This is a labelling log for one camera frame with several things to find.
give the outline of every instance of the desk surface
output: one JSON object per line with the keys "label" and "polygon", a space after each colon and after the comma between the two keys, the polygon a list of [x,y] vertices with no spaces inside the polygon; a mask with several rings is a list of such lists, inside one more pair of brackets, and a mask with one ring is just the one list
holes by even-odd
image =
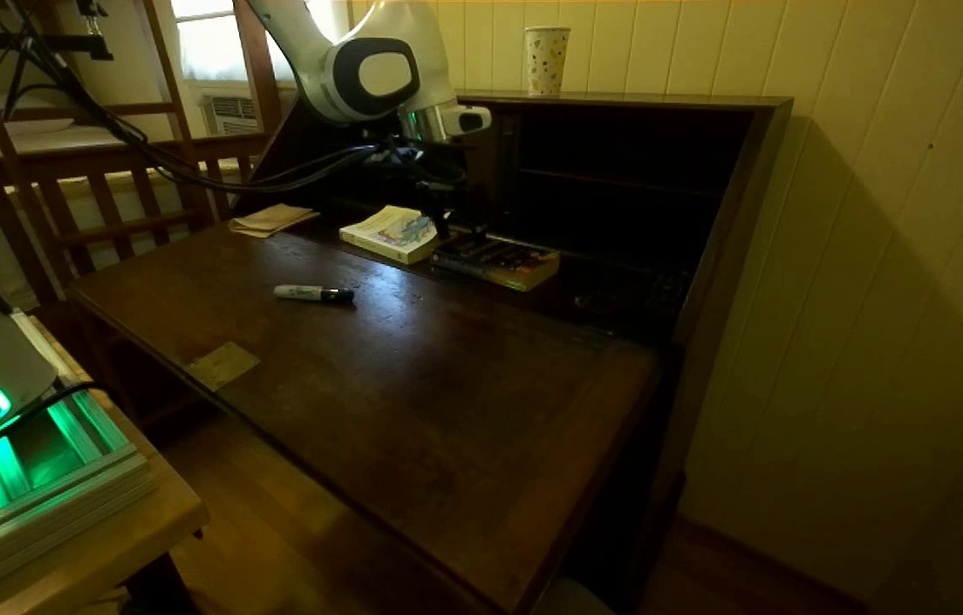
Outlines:
{"label": "desk surface", "polygon": [[[354,286],[287,303],[282,280]],[[207,231],[76,301],[499,612],[542,589],[657,385],[650,349],[339,243]],[[236,379],[192,364],[244,349]]]}
{"label": "desk surface", "polygon": [[[56,347],[56,355],[87,379],[80,364]],[[80,612],[109,589],[133,579],[142,563],[165,559],[174,543],[192,540],[204,524],[202,497],[169,466],[169,458],[109,405],[99,406],[142,452],[153,488],[128,511],[105,516],[27,569],[0,579],[0,612]]]}

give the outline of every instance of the wooden floor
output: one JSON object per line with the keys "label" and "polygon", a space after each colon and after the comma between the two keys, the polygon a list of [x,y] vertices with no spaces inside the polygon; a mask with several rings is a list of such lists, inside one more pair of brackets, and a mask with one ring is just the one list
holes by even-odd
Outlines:
{"label": "wooden floor", "polygon": [[[428,576],[238,424],[207,419],[165,442],[165,452],[207,503],[204,536],[174,554],[204,615],[458,612],[460,600],[446,583]],[[684,519],[666,536],[639,605],[639,615],[793,612],[860,609]]]}

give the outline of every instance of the white wall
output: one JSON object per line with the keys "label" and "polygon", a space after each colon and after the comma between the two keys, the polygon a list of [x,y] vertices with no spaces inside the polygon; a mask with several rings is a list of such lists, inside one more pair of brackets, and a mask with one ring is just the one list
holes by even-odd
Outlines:
{"label": "white wall", "polygon": [[572,24],[573,93],[797,97],[684,513],[963,612],[963,0],[434,6],[460,89],[518,89],[523,24]]}

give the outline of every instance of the window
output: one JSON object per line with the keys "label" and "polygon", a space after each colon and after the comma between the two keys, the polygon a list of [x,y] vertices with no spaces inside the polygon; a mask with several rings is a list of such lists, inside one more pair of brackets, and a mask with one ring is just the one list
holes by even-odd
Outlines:
{"label": "window", "polygon": [[[339,38],[350,27],[344,0],[307,0],[313,24]],[[182,76],[199,84],[246,84],[244,42],[232,0],[170,0],[182,42]],[[293,78],[276,42],[269,42],[272,76]]]}

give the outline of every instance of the pen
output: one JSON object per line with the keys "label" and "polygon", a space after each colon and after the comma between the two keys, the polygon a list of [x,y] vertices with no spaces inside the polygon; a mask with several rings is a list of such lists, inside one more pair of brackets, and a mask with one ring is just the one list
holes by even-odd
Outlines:
{"label": "pen", "polygon": [[276,283],[272,298],[301,303],[353,303],[353,286],[321,286],[321,283]]}

